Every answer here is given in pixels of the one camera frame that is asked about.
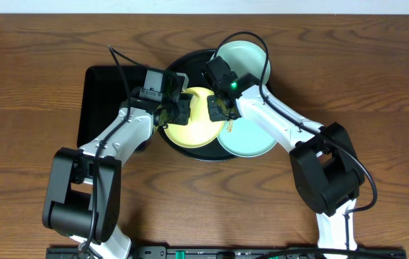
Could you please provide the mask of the yellow plate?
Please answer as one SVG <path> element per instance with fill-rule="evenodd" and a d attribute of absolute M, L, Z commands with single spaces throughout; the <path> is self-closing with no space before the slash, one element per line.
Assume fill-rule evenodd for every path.
<path fill-rule="evenodd" d="M 192 94 L 191 114 L 187 125 L 170 124 L 164 130 L 174 144 L 185 148 L 198 148 L 211 143 L 224 127 L 224 121 L 212 122 L 208 113 L 207 97 L 213 95 L 208 88 L 191 87 L 185 93 Z"/>

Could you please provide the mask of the green plate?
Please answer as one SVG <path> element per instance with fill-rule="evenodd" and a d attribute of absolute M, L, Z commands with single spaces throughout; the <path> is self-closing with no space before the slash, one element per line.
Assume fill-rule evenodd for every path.
<path fill-rule="evenodd" d="M 261 78 L 264 68 L 266 53 L 258 45 L 244 40 L 236 40 L 225 43 L 217 52 L 240 78 L 247 73 Z"/>
<path fill-rule="evenodd" d="M 243 158 L 263 155 L 277 144 L 257 124 L 244 118 L 226 122 L 217 140 L 226 151 Z"/>

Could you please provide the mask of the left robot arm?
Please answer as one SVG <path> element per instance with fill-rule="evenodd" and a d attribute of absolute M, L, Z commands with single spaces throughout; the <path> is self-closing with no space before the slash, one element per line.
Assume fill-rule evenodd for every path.
<path fill-rule="evenodd" d="M 73 258 L 127 258 L 131 240 L 118 227 L 121 171 L 134 151 L 166 124 L 186 124 L 192 94 L 154 101 L 129 97 L 92 141 L 53 158 L 42 224 L 79 243 Z"/>

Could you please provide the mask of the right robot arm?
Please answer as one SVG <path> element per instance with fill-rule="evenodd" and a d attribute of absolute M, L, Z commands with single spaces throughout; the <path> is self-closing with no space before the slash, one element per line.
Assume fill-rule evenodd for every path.
<path fill-rule="evenodd" d="M 298 114 L 251 74 L 230 72 L 207 81 L 215 93 L 211 119 L 227 114 L 247 119 L 289 153 L 297 192 L 316 214 L 318 247 L 356 250 L 353 215 L 367 170 L 345 128 L 336 122 L 325 127 Z"/>

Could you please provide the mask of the round black tray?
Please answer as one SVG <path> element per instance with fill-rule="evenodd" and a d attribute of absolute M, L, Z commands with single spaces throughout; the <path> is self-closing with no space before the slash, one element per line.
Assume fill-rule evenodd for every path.
<path fill-rule="evenodd" d="M 178 60 L 174 61 L 168 69 L 174 72 L 185 73 L 190 79 L 190 86 L 198 86 L 208 88 L 207 82 L 203 75 L 201 74 L 201 69 L 205 66 L 205 63 L 211 58 L 213 54 L 212 50 L 198 50 L 193 53 L 187 54 Z M 238 156 L 233 155 L 226 151 L 221 144 L 218 142 L 217 138 L 211 143 L 198 147 L 198 148 L 185 148 L 174 144 L 166 136 L 166 133 L 162 128 L 158 130 L 162 138 L 171 146 L 173 149 L 190 158 L 203 161 L 224 161 L 237 158 Z"/>

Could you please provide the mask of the black rectangular tray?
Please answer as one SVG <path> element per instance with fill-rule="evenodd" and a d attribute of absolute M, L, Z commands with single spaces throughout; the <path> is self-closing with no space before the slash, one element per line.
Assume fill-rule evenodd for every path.
<path fill-rule="evenodd" d="M 81 147 L 102 133 L 116 118 L 127 98 L 125 85 L 114 65 L 86 70 L 76 145 Z"/>

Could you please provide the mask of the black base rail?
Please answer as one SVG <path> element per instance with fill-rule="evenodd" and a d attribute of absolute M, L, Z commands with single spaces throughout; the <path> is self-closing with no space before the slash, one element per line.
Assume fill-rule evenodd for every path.
<path fill-rule="evenodd" d="M 313 247 L 291 247 L 284 250 L 269 249 L 191 249 L 142 246 L 129 252 L 127 259 L 299 259 L 299 258 L 390 258 L 406 259 L 401 249 L 339 250 L 331 253 L 328 249 Z"/>

